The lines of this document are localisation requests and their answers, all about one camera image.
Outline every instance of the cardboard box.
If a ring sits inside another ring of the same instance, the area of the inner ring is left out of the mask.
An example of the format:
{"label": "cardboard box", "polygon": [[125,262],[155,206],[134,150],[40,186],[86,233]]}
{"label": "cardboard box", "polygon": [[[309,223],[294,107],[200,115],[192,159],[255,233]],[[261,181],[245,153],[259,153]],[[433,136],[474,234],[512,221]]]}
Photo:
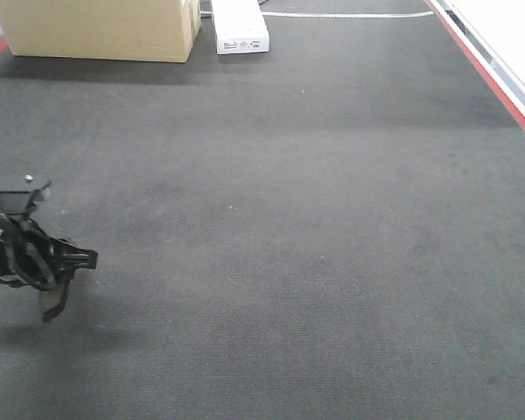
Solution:
{"label": "cardboard box", "polygon": [[0,0],[15,55],[185,62],[199,0]]}
{"label": "cardboard box", "polygon": [[266,53],[270,37],[257,0],[212,0],[218,54]]}

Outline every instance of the gray carpet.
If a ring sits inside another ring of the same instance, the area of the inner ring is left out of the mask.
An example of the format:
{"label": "gray carpet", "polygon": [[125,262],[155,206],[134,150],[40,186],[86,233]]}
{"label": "gray carpet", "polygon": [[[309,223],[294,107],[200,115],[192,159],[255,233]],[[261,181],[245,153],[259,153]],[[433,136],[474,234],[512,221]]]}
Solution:
{"label": "gray carpet", "polygon": [[0,172],[100,253],[49,325],[0,286],[0,419],[525,419],[525,135],[436,17],[267,25],[0,56]]}

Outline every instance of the black robotic arm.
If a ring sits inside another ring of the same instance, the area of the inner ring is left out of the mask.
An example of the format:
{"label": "black robotic arm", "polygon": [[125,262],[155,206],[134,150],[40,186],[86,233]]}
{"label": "black robotic arm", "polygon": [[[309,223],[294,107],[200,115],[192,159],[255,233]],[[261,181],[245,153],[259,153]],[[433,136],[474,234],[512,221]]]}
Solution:
{"label": "black robotic arm", "polygon": [[64,310],[75,271],[97,265],[95,251],[52,238],[32,220],[50,186],[43,177],[0,176],[0,284],[37,289],[45,322]]}

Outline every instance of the white box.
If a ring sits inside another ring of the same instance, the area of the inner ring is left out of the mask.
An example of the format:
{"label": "white box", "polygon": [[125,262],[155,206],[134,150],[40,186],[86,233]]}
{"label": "white box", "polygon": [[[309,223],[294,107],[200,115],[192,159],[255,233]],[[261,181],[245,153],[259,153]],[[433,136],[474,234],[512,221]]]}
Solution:
{"label": "white box", "polygon": [[257,0],[212,0],[218,54],[265,53],[270,36]]}

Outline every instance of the white cable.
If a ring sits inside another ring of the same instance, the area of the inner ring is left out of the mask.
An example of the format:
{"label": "white cable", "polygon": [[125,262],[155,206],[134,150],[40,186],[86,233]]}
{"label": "white cable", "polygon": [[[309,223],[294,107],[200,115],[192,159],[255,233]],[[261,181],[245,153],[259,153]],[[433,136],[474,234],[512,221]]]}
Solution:
{"label": "white cable", "polygon": [[[202,16],[212,16],[212,12],[202,10]],[[289,13],[281,11],[264,11],[264,16],[272,18],[309,18],[309,19],[408,19],[432,16],[433,11],[419,13]]]}

